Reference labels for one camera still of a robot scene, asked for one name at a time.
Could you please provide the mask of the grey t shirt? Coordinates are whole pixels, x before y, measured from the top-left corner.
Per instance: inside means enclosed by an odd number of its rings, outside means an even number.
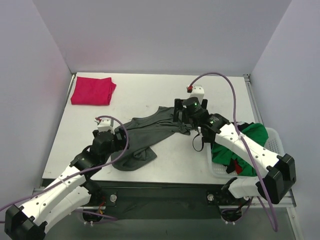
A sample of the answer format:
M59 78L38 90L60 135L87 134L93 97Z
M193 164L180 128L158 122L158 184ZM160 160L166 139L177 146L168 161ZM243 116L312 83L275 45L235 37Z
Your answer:
M147 117L134 117L124 124L129 137L129 147L123 156L112 166L123 172L132 172L142 168L157 158L151 147L175 133L189 136L190 128L184 123L173 121L174 108L160 106Z

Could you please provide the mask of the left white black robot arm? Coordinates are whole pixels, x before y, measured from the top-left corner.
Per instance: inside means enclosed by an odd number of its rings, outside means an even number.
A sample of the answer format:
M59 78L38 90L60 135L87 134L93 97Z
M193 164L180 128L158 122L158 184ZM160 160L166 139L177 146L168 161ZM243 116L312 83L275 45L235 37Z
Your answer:
M49 230L83 205L95 206L101 193L91 177L108 166L109 157L129 147L125 127L95 131L92 144L83 149L43 191L20 206L12 203L5 212L4 232L12 240L43 240Z

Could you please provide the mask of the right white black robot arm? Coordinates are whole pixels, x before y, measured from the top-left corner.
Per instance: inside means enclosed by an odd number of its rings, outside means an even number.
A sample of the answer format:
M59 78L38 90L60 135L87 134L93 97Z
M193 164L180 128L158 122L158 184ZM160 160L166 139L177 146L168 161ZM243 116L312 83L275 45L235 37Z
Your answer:
M211 114L197 97L174 100L173 120L197 131L202 144L218 144L239 156L255 171L255 177L233 177L223 187L222 200L233 204L244 197L262 197L279 204L296 182L295 160L259 145L222 115Z

